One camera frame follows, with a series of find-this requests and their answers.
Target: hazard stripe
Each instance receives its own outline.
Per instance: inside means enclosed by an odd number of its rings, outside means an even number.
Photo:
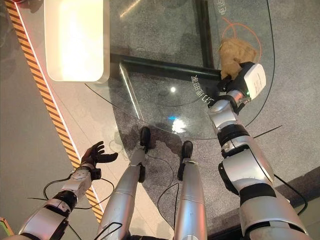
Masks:
[[[61,119],[61,116],[57,111],[57,107],[53,101],[53,97],[50,94],[49,88],[46,82],[44,81],[43,75],[40,71],[38,63],[36,61],[36,58],[34,56],[34,53],[28,41],[24,26],[21,22],[20,16],[16,9],[16,5],[9,0],[4,0],[4,3],[9,13],[13,28],[15,29],[16,36],[18,38],[18,41],[21,45],[22,51],[26,58],[26,62],[30,68],[35,84],[38,87],[42,100],[49,113],[52,123],[56,129],[56,132],[59,138],[61,139],[61,143],[64,146],[64,149],[66,151],[66,154],[72,166],[74,168],[78,168],[80,166],[80,160],[78,159],[77,153],[70,140],[69,134],[66,131],[66,127]],[[89,203],[91,204],[91,206],[93,206],[92,211],[96,216],[97,222],[100,223],[103,216],[103,212],[100,209],[100,206],[97,205],[98,201],[91,187],[86,191],[85,195]]]

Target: brown paper bag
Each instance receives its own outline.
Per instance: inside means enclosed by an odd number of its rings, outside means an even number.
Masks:
[[[219,49],[221,59],[221,79],[228,75],[234,80],[241,71],[240,63],[254,62],[257,51],[246,41],[225,38]]]

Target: glass tabletop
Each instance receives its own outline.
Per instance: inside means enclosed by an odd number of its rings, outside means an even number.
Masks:
[[[110,1],[110,78],[88,83],[96,94],[147,124],[191,139],[215,137],[208,99],[219,95],[219,47],[239,38],[256,49],[266,87],[239,114],[250,124],[274,76],[267,1]]]

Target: wire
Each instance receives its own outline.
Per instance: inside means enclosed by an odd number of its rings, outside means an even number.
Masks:
[[[80,236],[78,235],[78,233],[76,232],[76,230],[74,230],[73,227],[72,227],[70,224],[68,224],[68,226],[69,226],[69,228],[72,230],[72,232],[74,232],[74,234],[77,236],[77,238],[78,238],[79,240],[82,240],[81,237],[80,237]]]
[[[306,198],[300,193],[298,192],[298,190],[296,190],[293,186],[291,186],[289,183],[285,182],[284,180],[282,180],[279,176],[277,176],[276,174],[274,174],[274,176],[279,179],[282,183],[284,183],[284,185],[286,185],[287,187],[289,187],[292,191],[294,191],[296,194],[298,194],[304,201],[304,207],[298,212],[298,216],[300,214],[302,214],[308,207],[308,201],[306,200]]]
[[[49,182],[47,185],[45,185],[45,187],[43,188],[43,196],[45,197],[45,199],[46,199],[46,200],[49,200],[49,198],[48,198],[48,196],[47,196],[47,188],[48,188],[50,185],[55,184],[55,183],[60,183],[60,182],[67,181],[67,180],[69,180],[69,179],[71,178],[71,175],[72,175],[72,173],[71,173],[68,177],[66,177],[66,178],[64,178],[64,179],[51,181],[51,182]]]
[[[111,192],[111,194],[112,194],[113,191],[115,190],[115,185],[114,185],[111,181],[109,181],[109,180],[107,180],[107,179],[101,178],[101,180],[104,180],[104,181],[106,181],[106,182],[108,182],[108,183],[110,183],[110,184],[112,185],[112,192]],[[54,181],[54,182],[51,182],[51,184],[58,183],[58,182],[63,182],[63,181],[60,181],[60,180],[59,180],[59,181]],[[75,207],[74,209],[82,209],[82,210],[92,209],[93,207],[95,207],[95,206],[103,203],[105,200],[107,200],[108,198],[110,198],[111,194],[110,194],[109,196],[107,196],[105,199],[103,199],[102,201],[96,203],[95,205],[92,205],[91,207]],[[35,200],[43,200],[43,201],[49,200],[49,199],[44,199],[44,198],[39,198],[39,197],[27,197],[27,199],[35,199]]]
[[[258,111],[258,113],[255,115],[255,117],[246,125],[246,127],[248,125],[250,125],[257,117],[258,115],[261,113],[262,109],[264,108],[264,106],[266,105],[266,102],[268,100],[269,94],[271,92],[271,88],[272,85],[274,83],[274,77],[275,77],[275,68],[276,68],[276,52],[275,52],[275,42],[274,42],[274,32],[272,30],[272,23],[271,23],[271,15],[270,15],[270,7],[269,7],[269,2],[268,0],[266,0],[266,5],[268,6],[268,14],[269,14],[269,20],[270,20],[270,30],[271,30],[271,39],[272,39],[272,47],[273,47],[273,73],[272,73],[272,79],[271,79],[271,84],[270,84],[270,88],[269,91],[266,95],[266,98],[264,100],[264,103],[262,104],[261,109]]]
[[[176,228],[176,211],[177,211],[178,193],[179,193],[179,183],[178,183],[178,189],[176,190],[176,195],[175,195],[173,229]]]
[[[159,196],[158,201],[157,201],[157,203],[156,203],[156,207],[158,208],[158,211],[159,211],[161,217],[166,221],[166,223],[167,223],[169,226],[171,226],[170,223],[167,221],[167,219],[166,219],[166,218],[162,215],[162,213],[160,212],[159,202],[160,202],[161,197],[166,193],[166,191],[168,191],[170,188],[172,188],[172,187],[174,187],[174,186],[176,186],[176,185],[178,185],[178,189],[179,189],[179,182],[176,182],[175,184],[167,187],[167,188],[161,193],[161,195]]]
[[[119,226],[118,226],[116,229],[114,229],[114,230],[112,230],[111,232],[109,232],[109,233],[108,233],[107,235],[105,235],[103,238],[109,236],[110,234],[112,234],[113,232],[117,231],[119,228],[122,227],[122,223],[113,221],[113,222],[110,223],[108,226],[106,226],[106,227],[94,238],[94,240],[97,240],[112,224],[118,224]]]
[[[51,181],[51,182],[49,182],[47,185],[45,185],[45,187],[43,188],[43,195],[44,195],[45,199],[44,199],[44,198],[39,198],[39,197],[28,197],[27,199],[42,200],[42,201],[47,201],[47,200],[49,200],[49,198],[48,198],[48,196],[47,196],[47,188],[48,188],[50,185],[52,185],[52,184],[60,183],[60,182],[64,182],[64,181],[69,180],[69,179],[71,178],[71,175],[72,175],[72,174],[70,174],[68,177],[63,178],[63,179]],[[110,183],[110,184],[112,185],[112,192],[110,193],[110,195],[107,196],[107,197],[106,197],[105,199],[103,199],[102,201],[96,203],[95,205],[92,205],[91,207],[75,207],[74,209],[81,209],[81,210],[92,209],[93,207],[95,207],[95,206],[103,203],[105,200],[107,200],[108,198],[110,198],[111,194],[112,194],[112,193],[114,192],[114,190],[115,190],[115,185],[114,185],[111,181],[109,181],[109,180],[107,180],[107,179],[105,179],[105,178],[101,178],[101,180],[104,180],[104,181],[106,181],[106,182],[108,182],[108,183]],[[121,224],[121,223],[113,222],[113,223],[109,224],[109,226],[111,226],[112,224]],[[74,234],[77,236],[77,238],[78,238],[79,240],[82,240],[81,237],[78,235],[78,233],[72,228],[72,226],[71,226],[70,224],[69,224],[68,226],[69,226],[70,229],[74,232]],[[109,226],[107,226],[107,227],[95,238],[95,240],[96,240]],[[121,227],[122,227],[122,224],[121,224],[121,226],[119,226],[119,227],[116,228],[115,230],[109,232],[106,236],[112,234],[114,231],[118,230],[118,229],[121,228]]]
[[[163,161],[163,162],[165,162],[165,163],[169,166],[169,168],[171,169],[171,172],[172,172],[172,179],[171,179],[171,182],[170,182],[170,184],[169,184],[169,186],[170,186],[170,185],[173,183],[174,179],[175,179],[175,171],[173,170],[173,168],[172,168],[172,166],[170,165],[170,163],[169,163],[168,161],[166,161],[166,160],[164,160],[164,159],[162,159],[162,158],[156,157],[156,156],[151,156],[151,155],[149,155],[149,154],[147,154],[147,156],[148,156],[149,158],[152,158],[152,159],[156,159],[156,160]]]
[[[270,132],[272,132],[273,130],[276,130],[276,129],[281,128],[281,127],[282,127],[282,125],[277,126],[277,127],[272,128],[272,129],[270,129],[270,130],[268,130],[268,131],[265,131],[265,132],[263,132],[263,133],[261,133],[261,134],[259,134],[259,135],[257,135],[257,136],[254,136],[253,138],[256,139],[256,138],[258,138],[258,137],[261,137],[262,135],[265,135],[265,134],[267,134],[267,133],[270,133]]]
[[[93,207],[95,207],[95,206],[103,203],[105,200],[107,200],[108,198],[110,198],[111,194],[112,194],[112,193],[114,192],[114,190],[115,190],[115,185],[114,185],[111,181],[109,181],[109,180],[107,180],[107,179],[104,179],[104,178],[100,178],[100,179],[101,179],[101,180],[104,180],[104,181],[106,181],[106,182],[108,182],[108,183],[110,183],[110,184],[112,185],[112,192],[110,193],[110,195],[107,196],[107,197],[106,197],[105,199],[103,199],[102,201],[96,203],[95,205],[92,205],[91,207],[75,207],[74,209],[83,209],[83,210],[92,209]]]
[[[47,201],[47,199],[39,198],[39,197],[27,197],[26,199],[35,199],[35,200],[43,200],[43,201]]]

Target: black joint band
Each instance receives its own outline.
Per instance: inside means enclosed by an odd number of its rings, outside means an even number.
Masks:
[[[20,235],[25,236],[25,237],[27,237],[28,239],[31,239],[31,240],[41,240],[40,238],[38,238],[35,235],[32,235],[32,234],[30,234],[28,232],[23,232]]]
[[[245,127],[241,124],[230,124],[221,129],[217,134],[220,146],[222,147],[226,142],[241,136],[249,136]]]
[[[224,182],[225,188],[228,189],[230,192],[234,193],[235,195],[239,195],[237,189],[231,183],[222,162],[219,164],[218,170],[219,170],[219,174]]]
[[[53,197],[53,199],[58,199],[65,202],[69,206],[71,211],[75,208],[77,204],[77,196],[72,191],[68,190],[58,192],[57,195]]]
[[[247,200],[256,197],[276,197],[274,189],[266,183],[257,183],[250,186],[246,186],[240,190],[240,206]]]

